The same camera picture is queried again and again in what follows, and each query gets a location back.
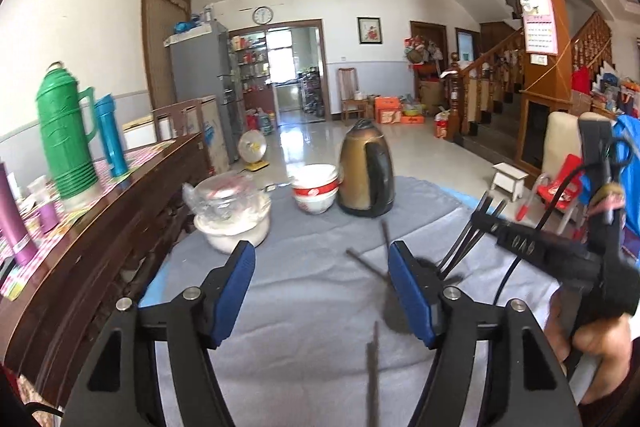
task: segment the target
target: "framed picture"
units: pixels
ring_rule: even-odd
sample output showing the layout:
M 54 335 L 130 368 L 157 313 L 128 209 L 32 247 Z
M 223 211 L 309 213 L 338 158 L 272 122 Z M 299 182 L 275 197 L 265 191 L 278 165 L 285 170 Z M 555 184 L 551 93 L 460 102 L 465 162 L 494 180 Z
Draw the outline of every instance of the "framed picture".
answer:
M 358 17 L 360 44 L 382 44 L 382 27 L 377 17 Z

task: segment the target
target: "doorway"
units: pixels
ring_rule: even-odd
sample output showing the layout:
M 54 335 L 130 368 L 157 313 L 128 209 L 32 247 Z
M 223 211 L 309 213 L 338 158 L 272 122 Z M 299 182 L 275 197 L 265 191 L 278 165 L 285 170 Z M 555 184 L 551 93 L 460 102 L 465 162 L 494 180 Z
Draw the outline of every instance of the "doorway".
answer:
M 174 34 L 178 22 L 190 18 L 190 0 L 142 0 L 146 85 L 153 109 L 177 102 L 171 57 L 169 48 L 164 47 L 164 40 Z
M 456 44 L 460 62 L 473 62 L 481 55 L 479 32 L 456 28 Z
M 441 24 L 411 21 L 411 36 L 421 36 L 425 46 L 432 42 L 436 47 L 436 56 L 442 57 L 433 62 L 433 68 L 422 68 L 422 71 L 414 70 L 414 96 L 419 98 L 420 81 L 427 80 L 429 76 L 438 76 L 438 70 L 444 71 L 449 65 L 449 45 L 447 44 L 447 27 Z
M 230 35 L 264 43 L 267 64 L 261 74 L 266 78 L 258 87 L 242 78 L 245 109 L 259 106 L 272 112 L 277 126 L 326 120 L 329 92 L 321 20 L 264 25 Z

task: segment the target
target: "white bowl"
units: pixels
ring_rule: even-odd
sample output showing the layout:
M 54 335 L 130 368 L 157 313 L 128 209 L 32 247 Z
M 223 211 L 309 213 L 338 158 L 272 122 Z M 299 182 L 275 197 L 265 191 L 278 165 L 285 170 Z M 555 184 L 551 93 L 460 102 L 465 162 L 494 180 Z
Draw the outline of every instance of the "white bowl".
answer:
M 209 244 L 222 253 L 231 254 L 239 241 L 248 241 L 254 247 L 257 247 L 267 237 L 271 226 L 271 199 L 266 194 L 262 195 L 262 197 L 264 198 L 262 211 L 257 216 L 255 224 L 248 229 L 239 227 L 238 223 L 234 223 L 228 228 L 213 227 L 202 216 L 196 216 L 193 219 L 193 224 L 205 235 Z
M 335 195 L 337 193 L 338 189 L 334 188 L 331 192 L 319 194 L 318 196 L 304 197 L 294 193 L 293 198 L 296 200 L 296 203 L 301 210 L 304 210 L 309 214 L 322 214 L 328 210 L 332 204 L 334 204 Z
M 338 192 L 338 171 L 334 165 L 305 165 L 291 178 L 293 197 L 300 209 L 309 214 L 322 214 Z

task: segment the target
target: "black cable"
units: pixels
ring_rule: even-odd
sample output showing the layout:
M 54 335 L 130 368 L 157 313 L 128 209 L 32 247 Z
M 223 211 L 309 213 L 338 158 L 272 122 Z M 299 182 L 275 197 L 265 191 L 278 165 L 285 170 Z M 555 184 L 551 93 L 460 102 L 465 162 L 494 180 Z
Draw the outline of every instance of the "black cable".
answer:
M 558 190 L 556 191 L 554 198 L 551 200 L 551 203 L 549 203 L 548 207 L 546 208 L 545 213 L 542 215 L 542 217 L 540 218 L 540 221 L 536 225 L 536 230 L 542 230 L 542 228 L 546 225 L 546 222 L 551 216 L 551 213 L 554 211 L 556 204 L 558 204 L 558 201 L 562 197 L 564 190 L 571 183 L 571 180 L 573 180 L 581 171 L 598 167 L 600 165 L 602 165 L 601 162 L 591 163 L 588 165 L 585 165 L 583 163 L 578 165 L 574 170 L 572 170 L 571 172 L 569 172 L 569 174 L 567 174 L 567 176 L 564 178 L 564 180 L 562 180 L 562 183 L 558 187 Z M 504 290 L 504 287 L 506 286 L 507 281 L 509 280 L 509 277 L 511 277 L 511 274 L 516 269 L 516 266 L 521 261 L 521 259 L 522 259 L 521 257 L 516 257 L 516 259 L 513 260 L 513 263 L 511 263 L 511 266 L 507 270 L 507 273 L 504 274 L 504 277 L 502 278 L 502 281 L 500 281 L 500 285 L 498 286 L 498 291 L 495 293 L 494 306 L 498 303 L 498 299 L 500 298 L 500 294 L 502 293 L 502 290 Z

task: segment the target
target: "checkered tablecloth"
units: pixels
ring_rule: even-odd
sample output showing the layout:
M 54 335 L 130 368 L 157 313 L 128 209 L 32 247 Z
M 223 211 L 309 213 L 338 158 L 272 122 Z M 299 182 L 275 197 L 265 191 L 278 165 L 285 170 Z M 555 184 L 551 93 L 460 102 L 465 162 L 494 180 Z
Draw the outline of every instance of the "checkered tablecloth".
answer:
M 25 287 L 31 276 L 38 269 L 38 266 L 47 258 L 47 255 L 53 250 L 53 247 L 57 245 L 57 243 L 62 239 L 66 232 L 71 228 L 71 226 L 79 219 L 79 217 L 83 216 L 87 213 L 94 204 L 100 200 L 103 196 L 111 192 L 116 185 L 118 185 L 121 181 L 126 179 L 133 171 L 138 169 L 143 163 L 149 161 L 151 158 L 156 156 L 159 152 L 164 150 L 166 147 L 171 145 L 173 141 L 165 141 L 150 145 L 149 147 L 145 147 L 143 149 L 138 149 L 135 151 L 130 151 L 125 153 L 125 159 L 127 164 L 129 165 L 129 171 L 118 178 L 112 178 L 109 172 L 109 165 L 106 160 L 100 160 L 95 163 L 95 172 L 98 175 L 98 181 L 102 186 L 102 194 L 99 198 L 96 198 L 92 203 L 88 204 L 86 207 L 81 210 L 76 210 L 74 212 L 65 212 L 64 207 L 60 199 L 56 200 L 56 211 L 58 212 L 58 216 L 60 217 L 60 223 L 55 229 L 50 232 L 44 234 L 40 230 L 38 224 L 38 214 L 35 211 L 30 212 L 24 218 L 24 222 L 27 226 L 27 230 L 31 235 L 31 238 L 38 245 L 38 253 L 35 255 L 33 259 L 26 264 L 25 266 L 16 266 L 11 270 L 9 275 L 7 276 L 4 284 L 2 284 L 2 288 L 0 288 L 0 294 L 3 297 L 8 298 L 9 300 L 14 300 L 20 295 L 20 292 Z M 6 240 L 2 235 L 0 235 L 0 263 L 4 261 L 7 257 L 11 256 L 13 251 L 11 247 L 7 244 Z

